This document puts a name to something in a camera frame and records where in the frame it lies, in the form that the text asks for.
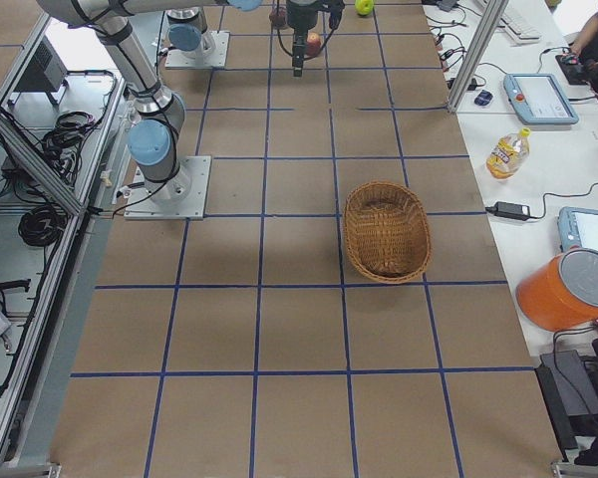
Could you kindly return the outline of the black power adapter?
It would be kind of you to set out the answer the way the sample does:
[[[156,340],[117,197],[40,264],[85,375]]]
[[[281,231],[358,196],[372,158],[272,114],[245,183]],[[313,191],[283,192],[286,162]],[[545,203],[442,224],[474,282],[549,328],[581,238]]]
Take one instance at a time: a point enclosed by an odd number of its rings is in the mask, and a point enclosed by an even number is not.
[[[496,217],[526,221],[531,218],[530,209],[527,205],[496,201],[493,205],[486,206],[485,211]]]

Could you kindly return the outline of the far blue teach pendant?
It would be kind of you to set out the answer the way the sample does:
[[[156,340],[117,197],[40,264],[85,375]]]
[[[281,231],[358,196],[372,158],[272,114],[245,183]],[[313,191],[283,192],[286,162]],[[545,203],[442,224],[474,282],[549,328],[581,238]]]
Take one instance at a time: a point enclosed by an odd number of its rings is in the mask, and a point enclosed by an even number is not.
[[[574,125],[579,116],[551,74],[507,74],[503,89],[526,125]]]

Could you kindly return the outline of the blue teach pendant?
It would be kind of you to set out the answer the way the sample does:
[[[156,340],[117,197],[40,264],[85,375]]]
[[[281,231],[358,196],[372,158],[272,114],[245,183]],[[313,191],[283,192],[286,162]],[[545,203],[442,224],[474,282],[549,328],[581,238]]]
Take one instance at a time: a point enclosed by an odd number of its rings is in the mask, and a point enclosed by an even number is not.
[[[598,251],[598,210],[563,207],[559,211],[557,227],[562,251],[573,247]]]
[[[579,116],[551,74],[507,74],[503,89],[526,125],[574,125]]]

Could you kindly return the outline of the green apple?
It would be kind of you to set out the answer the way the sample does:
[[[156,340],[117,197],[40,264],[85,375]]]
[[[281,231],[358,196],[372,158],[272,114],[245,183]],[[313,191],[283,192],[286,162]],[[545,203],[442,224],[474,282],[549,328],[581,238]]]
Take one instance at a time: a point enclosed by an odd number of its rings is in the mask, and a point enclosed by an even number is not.
[[[374,11],[374,7],[375,2],[373,0],[355,1],[355,11],[361,17],[368,17]]]

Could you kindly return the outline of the near blue teach pendant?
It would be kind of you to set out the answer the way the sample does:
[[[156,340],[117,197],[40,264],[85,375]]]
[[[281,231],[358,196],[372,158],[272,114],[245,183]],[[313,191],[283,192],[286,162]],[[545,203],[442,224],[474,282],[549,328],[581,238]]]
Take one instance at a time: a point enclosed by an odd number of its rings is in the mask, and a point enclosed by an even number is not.
[[[573,247],[598,251],[598,210],[563,207],[559,211],[557,227],[562,251]]]

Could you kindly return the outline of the orange bucket grey lid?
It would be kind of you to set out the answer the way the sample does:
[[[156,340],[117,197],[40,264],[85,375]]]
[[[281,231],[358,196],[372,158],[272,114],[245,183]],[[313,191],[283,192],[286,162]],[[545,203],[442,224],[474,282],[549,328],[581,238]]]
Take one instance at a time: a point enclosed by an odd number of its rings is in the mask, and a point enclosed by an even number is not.
[[[538,327],[556,332],[598,318],[598,251],[572,248],[524,278],[515,297]]]

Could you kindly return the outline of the small blue mouse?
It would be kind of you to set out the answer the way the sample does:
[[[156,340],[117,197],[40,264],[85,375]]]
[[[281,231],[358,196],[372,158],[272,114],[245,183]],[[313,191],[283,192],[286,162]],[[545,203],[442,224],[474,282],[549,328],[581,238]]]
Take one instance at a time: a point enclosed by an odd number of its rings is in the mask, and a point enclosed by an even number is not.
[[[488,106],[493,98],[493,94],[487,90],[482,90],[474,99],[474,103],[480,107]]]

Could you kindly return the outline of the orange juice bottle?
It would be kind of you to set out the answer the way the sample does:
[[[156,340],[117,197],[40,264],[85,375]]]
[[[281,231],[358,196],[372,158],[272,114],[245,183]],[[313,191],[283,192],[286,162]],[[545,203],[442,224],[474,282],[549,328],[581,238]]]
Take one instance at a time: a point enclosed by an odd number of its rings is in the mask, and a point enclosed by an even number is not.
[[[486,160],[485,166],[496,179],[511,177],[529,156],[529,127],[500,138]]]

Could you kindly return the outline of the wicker basket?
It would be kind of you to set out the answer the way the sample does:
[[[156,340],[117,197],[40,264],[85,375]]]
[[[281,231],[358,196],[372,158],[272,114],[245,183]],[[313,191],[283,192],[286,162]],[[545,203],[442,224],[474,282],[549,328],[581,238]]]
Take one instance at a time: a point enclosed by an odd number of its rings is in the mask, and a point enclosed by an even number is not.
[[[430,264],[426,210],[402,184],[372,181],[356,187],[346,200],[343,229],[349,261],[370,280],[404,284]]]

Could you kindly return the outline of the dark red apple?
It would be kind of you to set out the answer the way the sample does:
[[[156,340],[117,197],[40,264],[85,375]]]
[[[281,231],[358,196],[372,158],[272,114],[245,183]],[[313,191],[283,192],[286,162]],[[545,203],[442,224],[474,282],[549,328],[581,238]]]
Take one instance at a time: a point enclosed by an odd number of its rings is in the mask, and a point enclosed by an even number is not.
[[[272,9],[269,21],[273,28],[285,29],[287,27],[287,14],[284,8]]]

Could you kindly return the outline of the white keyboard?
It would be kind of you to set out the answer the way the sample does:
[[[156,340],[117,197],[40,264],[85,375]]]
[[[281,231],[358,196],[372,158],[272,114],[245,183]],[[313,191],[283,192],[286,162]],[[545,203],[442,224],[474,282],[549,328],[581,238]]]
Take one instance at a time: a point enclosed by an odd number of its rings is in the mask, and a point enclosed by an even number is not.
[[[541,33],[510,5],[505,7],[499,23],[507,36],[517,45],[538,43],[542,39]]]

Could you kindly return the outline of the red yellow apple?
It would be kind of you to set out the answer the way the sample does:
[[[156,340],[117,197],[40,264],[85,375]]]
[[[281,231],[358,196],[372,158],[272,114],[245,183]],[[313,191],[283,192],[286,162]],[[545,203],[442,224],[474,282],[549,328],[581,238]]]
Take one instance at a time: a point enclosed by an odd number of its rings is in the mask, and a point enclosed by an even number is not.
[[[319,33],[310,31],[306,39],[305,56],[309,58],[317,57],[322,47],[322,37]]]

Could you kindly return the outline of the aluminium frame post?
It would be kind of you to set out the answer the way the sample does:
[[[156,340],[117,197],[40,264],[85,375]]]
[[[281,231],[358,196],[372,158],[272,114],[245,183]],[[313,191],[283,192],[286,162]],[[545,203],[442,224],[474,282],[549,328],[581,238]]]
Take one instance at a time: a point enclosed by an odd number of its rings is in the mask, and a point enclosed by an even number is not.
[[[456,74],[448,94],[447,109],[449,113],[455,114],[460,102],[467,92],[468,85],[475,73],[477,64],[480,62],[489,41],[498,25],[508,1],[488,1],[482,17],[475,29],[467,48],[467,53]]]

